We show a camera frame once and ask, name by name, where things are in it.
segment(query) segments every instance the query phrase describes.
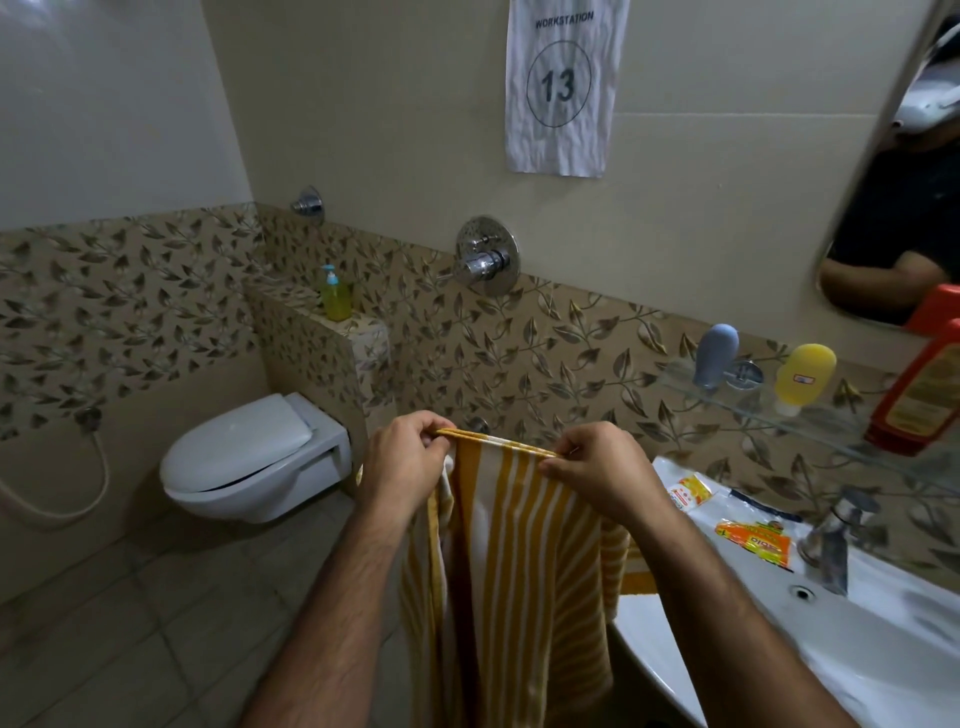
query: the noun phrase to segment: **orange packet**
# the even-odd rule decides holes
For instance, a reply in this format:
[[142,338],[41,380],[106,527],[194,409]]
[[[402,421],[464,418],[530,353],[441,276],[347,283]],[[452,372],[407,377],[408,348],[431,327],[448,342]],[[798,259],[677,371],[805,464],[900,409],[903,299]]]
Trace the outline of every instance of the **orange packet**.
[[777,521],[738,523],[723,520],[713,530],[718,536],[746,548],[764,561],[784,569],[790,568],[790,537],[783,535],[783,526]]

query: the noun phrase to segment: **decorative wall tile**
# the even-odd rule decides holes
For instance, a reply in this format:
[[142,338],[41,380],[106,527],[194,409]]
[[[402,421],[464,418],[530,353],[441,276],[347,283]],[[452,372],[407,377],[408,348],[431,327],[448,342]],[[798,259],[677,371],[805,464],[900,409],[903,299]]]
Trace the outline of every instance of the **decorative wall tile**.
[[255,348],[252,204],[0,232],[0,438]]
[[359,463],[367,436],[396,416],[386,325],[359,312],[332,322],[314,290],[289,280],[259,276],[246,290],[275,388],[299,391],[342,423]]
[[[400,412],[428,407],[459,426],[542,446],[568,425],[611,420],[651,456],[667,455],[811,520],[841,485],[857,485],[883,507],[860,534],[863,547],[960,591],[960,498],[656,383],[669,359],[694,355],[709,324],[528,276],[509,295],[485,299],[446,277],[450,255],[336,224],[318,227],[274,207],[258,212],[264,255],[277,271],[316,290],[321,266],[333,263],[353,284],[355,304],[386,323]],[[767,376],[788,351],[741,336],[741,354]],[[892,379],[840,362],[831,402],[870,411]]]

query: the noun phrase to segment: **tiled ledge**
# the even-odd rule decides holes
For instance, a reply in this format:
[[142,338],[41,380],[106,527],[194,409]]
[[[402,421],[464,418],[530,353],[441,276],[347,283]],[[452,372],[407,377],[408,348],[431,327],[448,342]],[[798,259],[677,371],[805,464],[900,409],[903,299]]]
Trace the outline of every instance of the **tiled ledge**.
[[359,312],[330,321],[316,291],[281,277],[248,279],[244,291],[272,386],[342,423],[358,466],[368,436],[396,416],[386,324]]

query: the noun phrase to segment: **orange bottle label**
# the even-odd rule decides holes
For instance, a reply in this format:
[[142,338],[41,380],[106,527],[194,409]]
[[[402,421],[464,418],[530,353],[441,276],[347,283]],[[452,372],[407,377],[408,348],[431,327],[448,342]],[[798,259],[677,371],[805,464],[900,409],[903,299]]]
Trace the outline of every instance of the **orange bottle label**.
[[960,344],[948,344],[914,377],[884,418],[918,437],[936,434],[960,407]]

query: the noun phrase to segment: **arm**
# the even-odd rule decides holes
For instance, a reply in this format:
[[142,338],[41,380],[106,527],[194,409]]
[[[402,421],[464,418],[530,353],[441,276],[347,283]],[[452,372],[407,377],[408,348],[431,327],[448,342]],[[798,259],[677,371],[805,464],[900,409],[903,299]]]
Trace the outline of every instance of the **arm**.
[[896,312],[916,307],[947,273],[925,255],[907,251],[893,268],[867,268],[825,258],[820,287],[831,303],[853,312]]
[[630,433],[610,423],[581,425],[556,451],[567,459],[543,461],[543,473],[624,524],[643,552],[711,728],[856,728],[674,506]]
[[368,443],[357,505],[254,694],[241,728],[365,728],[387,573],[407,524],[440,478],[455,426],[432,412],[398,417]]

